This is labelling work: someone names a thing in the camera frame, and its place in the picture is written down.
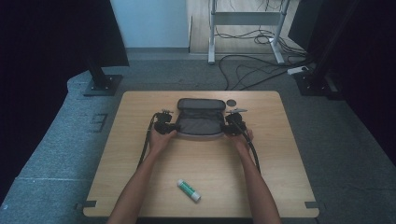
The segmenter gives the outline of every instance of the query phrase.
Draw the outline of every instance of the white metal frame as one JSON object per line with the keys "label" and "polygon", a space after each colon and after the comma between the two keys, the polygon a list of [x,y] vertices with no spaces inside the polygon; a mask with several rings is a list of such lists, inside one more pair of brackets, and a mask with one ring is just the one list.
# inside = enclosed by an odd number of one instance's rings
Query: white metal frame
{"label": "white metal frame", "polygon": [[280,12],[217,12],[216,2],[211,1],[210,9],[210,37],[209,37],[209,64],[215,63],[215,26],[216,25],[276,25],[274,38],[270,38],[271,48],[275,54],[277,63],[284,63],[280,53],[278,41],[285,21],[289,2],[286,0]]}

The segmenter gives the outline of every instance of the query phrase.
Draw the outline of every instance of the dark curtain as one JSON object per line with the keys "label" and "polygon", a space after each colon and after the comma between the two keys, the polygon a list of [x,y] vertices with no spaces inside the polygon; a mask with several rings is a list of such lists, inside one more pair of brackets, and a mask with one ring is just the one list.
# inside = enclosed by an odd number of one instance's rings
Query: dark curtain
{"label": "dark curtain", "polygon": [[102,66],[128,66],[108,0],[0,3],[1,196],[56,117],[67,80]]}

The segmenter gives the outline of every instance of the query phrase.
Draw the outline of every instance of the gray carpet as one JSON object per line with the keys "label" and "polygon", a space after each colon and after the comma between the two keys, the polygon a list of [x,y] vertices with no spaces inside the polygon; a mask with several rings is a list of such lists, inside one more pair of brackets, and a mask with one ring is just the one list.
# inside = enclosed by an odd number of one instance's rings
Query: gray carpet
{"label": "gray carpet", "polygon": [[[2,204],[0,223],[106,223],[103,217],[84,217],[79,205],[88,196],[122,94],[223,91],[226,87],[219,62],[208,65],[200,56],[188,56],[185,60],[169,57],[162,60],[136,57],[130,61],[130,67],[105,68],[106,74],[123,75],[112,97],[82,95],[91,79],[88,72],[71,78],[63,107]],[[237,83],[238,64],[263,66],[242,59],[224,62],[230,88]],[[240,76],[248,71],[246,67],[238,68]],[[268,76],[271,75],[253,73],[235,89]],[[279,92],[319,204],[318,218],[283,218],[284,223],[396,223],[396,168],[346,102],[301,96],[289,75],[269,79],[249,90]],[[154,218],[139,222],[250,220]]]}

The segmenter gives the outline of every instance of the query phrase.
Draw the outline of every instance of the hand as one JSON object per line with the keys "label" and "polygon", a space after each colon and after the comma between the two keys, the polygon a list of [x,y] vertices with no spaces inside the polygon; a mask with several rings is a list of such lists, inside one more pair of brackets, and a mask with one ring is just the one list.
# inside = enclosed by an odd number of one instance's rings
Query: hand
{"label": "hand", "polygon": [[[233,142],[233,145],[238,149],[239,152],[249,151],[250,146],[248,145],[247,140],[245,139],[244,135],[231,135],[226,134],[226,136]],[[247,129],[247,136],[250,138],[250,141],[253,140],[253,131]]]}
{"label": "hand", "polygon": [[177,131],[173,130],[170,133],[160,134],[155,129],[151,129],[149,137],[149,152],[161,153],[168,145],[171,138],[177,135]]}

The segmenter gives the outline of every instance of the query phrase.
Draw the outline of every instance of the white wall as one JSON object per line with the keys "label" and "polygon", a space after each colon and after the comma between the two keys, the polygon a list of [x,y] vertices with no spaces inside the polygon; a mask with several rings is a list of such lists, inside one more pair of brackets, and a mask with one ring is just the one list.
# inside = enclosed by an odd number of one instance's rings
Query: white wall
{"label": "white wall", "polygon": [[125,48],[187,48],[186,0],[110,0]]}

